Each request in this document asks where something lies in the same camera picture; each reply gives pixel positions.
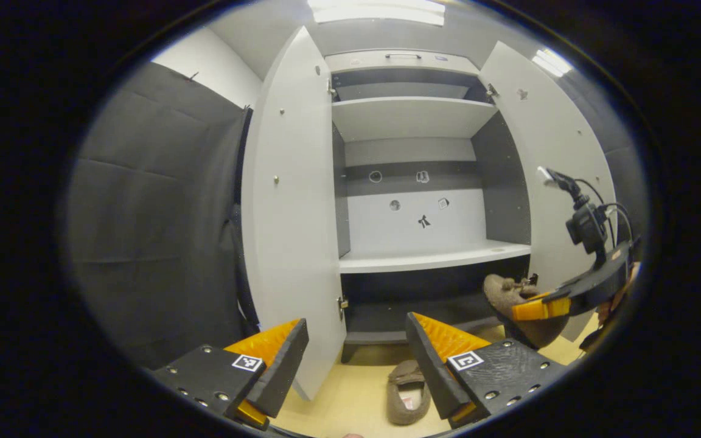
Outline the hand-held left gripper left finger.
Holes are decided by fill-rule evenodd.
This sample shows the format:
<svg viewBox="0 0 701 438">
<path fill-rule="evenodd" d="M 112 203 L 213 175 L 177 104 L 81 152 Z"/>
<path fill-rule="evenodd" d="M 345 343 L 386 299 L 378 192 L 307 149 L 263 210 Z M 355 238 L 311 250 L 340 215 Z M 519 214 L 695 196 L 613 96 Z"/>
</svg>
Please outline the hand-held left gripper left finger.
<svg viewBox="0 0 701 438">
<path fill-rule="evenodd" d="M 211 416 L 265 431 L 284 404 L 309 343 L 306 319 L 231 346 L 197 347 L 150 375 Z"/>
</svg>

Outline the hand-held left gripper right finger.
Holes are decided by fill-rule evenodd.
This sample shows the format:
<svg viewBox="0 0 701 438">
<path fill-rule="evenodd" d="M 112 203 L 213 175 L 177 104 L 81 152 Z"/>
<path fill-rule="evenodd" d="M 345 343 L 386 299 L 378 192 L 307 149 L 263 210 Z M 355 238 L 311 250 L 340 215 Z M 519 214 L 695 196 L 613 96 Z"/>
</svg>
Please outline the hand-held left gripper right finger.
<svg viewBox="0 0 701 438">
<path fill-rule="evenodd" d="M 520 341 L 486 341 L 414 311 L 405 334 L 440 418 L 453 429 L 510 411 L 564 374 L 561 363 Z"/>
</svg>

